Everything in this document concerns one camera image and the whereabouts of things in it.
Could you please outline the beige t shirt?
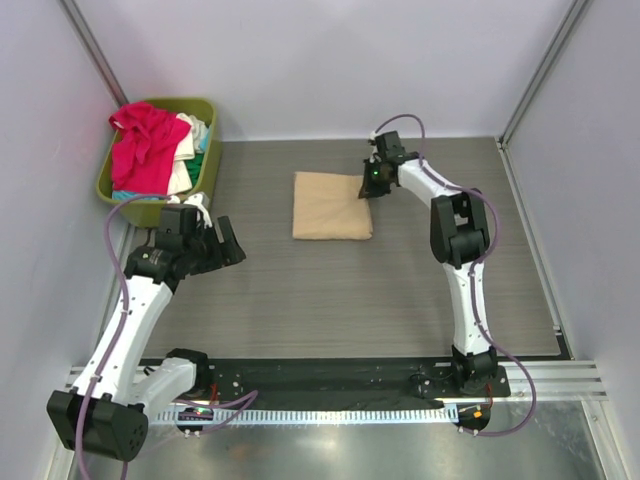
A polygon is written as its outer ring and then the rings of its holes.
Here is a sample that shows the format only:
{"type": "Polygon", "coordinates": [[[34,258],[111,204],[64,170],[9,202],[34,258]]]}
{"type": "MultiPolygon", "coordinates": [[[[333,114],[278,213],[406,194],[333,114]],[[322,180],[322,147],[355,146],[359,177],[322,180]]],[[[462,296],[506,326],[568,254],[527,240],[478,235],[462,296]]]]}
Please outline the beige t shirt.
{"type": "Polygon", "coordinates": [[[302,172],[294,175],[292,236],[296,240],[369,240],[373,222],[359,197],[363,177],[302,172]]]}

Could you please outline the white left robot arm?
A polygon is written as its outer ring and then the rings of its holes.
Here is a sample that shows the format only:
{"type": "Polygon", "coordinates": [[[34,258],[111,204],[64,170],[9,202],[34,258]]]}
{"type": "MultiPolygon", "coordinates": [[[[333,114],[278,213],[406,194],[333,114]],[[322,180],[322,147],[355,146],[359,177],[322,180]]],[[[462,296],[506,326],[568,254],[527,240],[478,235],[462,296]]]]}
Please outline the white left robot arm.
{"type": "Polygon", "coordinates": [[[180,397],[198,400],[212,387],[208,356],[171,350],[145,379],[136,371],[156,323],[179,283],[241,263],[246,254],[231,220],[211,220],[194,204],[163,207],[153,242],[136,247],[119,275],[121,293],[90,361],[46,411],[62,445],[129,462],[150,421],[180,397]]]}

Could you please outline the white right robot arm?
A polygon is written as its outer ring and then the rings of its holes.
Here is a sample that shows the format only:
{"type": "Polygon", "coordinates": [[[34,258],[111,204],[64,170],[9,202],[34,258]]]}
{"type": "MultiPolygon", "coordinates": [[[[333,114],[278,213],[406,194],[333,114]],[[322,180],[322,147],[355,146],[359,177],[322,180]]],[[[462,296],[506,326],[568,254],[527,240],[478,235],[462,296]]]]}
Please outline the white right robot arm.
{"type": "Polygon", "coordinates": [[[483,257],[491,246],[484,202],[478,191],[448,181],[407,151],[396,131],[375,132],[369,144],[359,197],[380,198],[396,186],[429,208],[430,248],[445,271],[454,314],[450,380],[458,393],[474,395],[498,371],[483,291],[483,257]]]}

